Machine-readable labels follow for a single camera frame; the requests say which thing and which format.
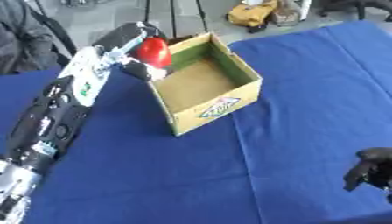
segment sticker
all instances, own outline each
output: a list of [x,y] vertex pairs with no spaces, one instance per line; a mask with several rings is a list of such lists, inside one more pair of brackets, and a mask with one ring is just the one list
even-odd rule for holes
[[83,89],[80,91],[80,94],[83,95],[83,96],[87,96],[88,95],[88,91],[90,91],[90,89],[91,89],[91,84],[86,82],[83,85]]
[[211,106],[208,110],[206,110],[200,117],[217,117],[221,116],[228,109],[230,109],[233,105],[235,105],[240,98],[233,98],[233,97],[224,97],[220,98],[213,106]]

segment floor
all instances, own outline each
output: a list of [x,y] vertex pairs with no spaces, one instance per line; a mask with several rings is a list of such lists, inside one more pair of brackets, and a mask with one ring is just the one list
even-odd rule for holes
[[[144,19],[146,0],[99,0],[86,6],[67,7],[60,0],[40,0],[51,17],[56,18],[69,32],[78,47],[88,46],[100,36],[123,23]],[[170,0],[151,0],[150,22],[158,26],[169,37],[172,35]],[[174,0],[177,14],[178,36],[203,32],[195,0]],[[308,18],[292,27],[269,25],[266,31],[248,34],[243,27],[228,23],[225,13],[240,0],[201,0],[206,12],[210,31],[217,33],[224,42],[251,39],[288,32],[299,32],[341,21],[356,19],[355,10],[330,13],[328,17],[316,15],[318,2],[313,3]],[[367,9],[367,19],[375,21],[383,29],[392,31],[392,23],[382,22],[387,16],[382,10]]]

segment robotic hand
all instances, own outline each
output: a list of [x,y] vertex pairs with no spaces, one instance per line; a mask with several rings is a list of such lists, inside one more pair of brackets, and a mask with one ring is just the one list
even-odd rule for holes
[[135,37],[121,48],[110,52],[100,46],[81,49],[22,114],[0,158],[0,223],[22,221],[33,190],[67,153],[113,66],[143,81],[163,79],[168,74],[129,56],[146,39],[164,36],[149,24],[133,25]]
[[351,169],[344,180],[345,189],[354,190],[365,182],[388,192],[392,203],[392,148],[370,148],[357,152],[360,162]]

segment cardboard box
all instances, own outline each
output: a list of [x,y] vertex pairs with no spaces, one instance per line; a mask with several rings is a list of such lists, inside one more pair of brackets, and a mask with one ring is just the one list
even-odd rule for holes
[[257,100],[262,78],[212,33],[170,47],[175,73],[150,82],[176,136]]

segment blue tablecloth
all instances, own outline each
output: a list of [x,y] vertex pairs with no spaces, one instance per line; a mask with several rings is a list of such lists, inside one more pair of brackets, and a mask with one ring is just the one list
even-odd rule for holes
[[[147,86],[114,73],[28,224],[369,223],[392,206],[343,190],[354,153],[392,145],[392,39],[368,22],[234,43],[260,100],[172,136]],[[0,77],[0,145],[58,70]]]

